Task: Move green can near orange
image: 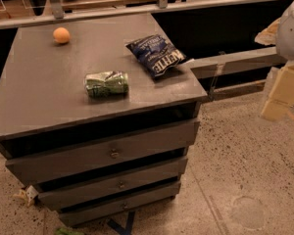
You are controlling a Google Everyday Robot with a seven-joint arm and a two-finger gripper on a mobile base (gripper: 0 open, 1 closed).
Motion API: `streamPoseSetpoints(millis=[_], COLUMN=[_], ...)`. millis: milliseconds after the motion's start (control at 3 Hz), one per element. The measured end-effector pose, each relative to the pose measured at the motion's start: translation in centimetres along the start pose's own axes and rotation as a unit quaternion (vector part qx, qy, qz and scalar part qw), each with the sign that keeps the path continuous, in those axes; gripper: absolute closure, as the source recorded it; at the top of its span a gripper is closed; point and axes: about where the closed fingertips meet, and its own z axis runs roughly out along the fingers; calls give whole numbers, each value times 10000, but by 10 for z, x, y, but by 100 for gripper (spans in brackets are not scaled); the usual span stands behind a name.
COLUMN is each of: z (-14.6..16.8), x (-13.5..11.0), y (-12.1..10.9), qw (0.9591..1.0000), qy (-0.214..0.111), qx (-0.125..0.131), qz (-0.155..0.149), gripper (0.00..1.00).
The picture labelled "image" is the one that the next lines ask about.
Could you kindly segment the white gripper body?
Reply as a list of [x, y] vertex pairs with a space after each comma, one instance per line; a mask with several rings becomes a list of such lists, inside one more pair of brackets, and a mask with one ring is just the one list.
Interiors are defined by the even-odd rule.
[[294, 1], [284, 11], [276, 35], [276, 52], [289, 61], [294, 61]]

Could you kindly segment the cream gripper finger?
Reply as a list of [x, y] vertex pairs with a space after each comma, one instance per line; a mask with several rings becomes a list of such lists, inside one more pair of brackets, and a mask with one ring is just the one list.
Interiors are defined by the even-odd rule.
[[255, 42], [265, 46], [275, 45], [279, 25], [280, 19], [273, 21], [268, 27], [257, 34]]
[[280, 120], [291, 106], [294, 106], [294, 62], [287, 62], [281, 69], [272, 67], [268, 73], [260, 117]]

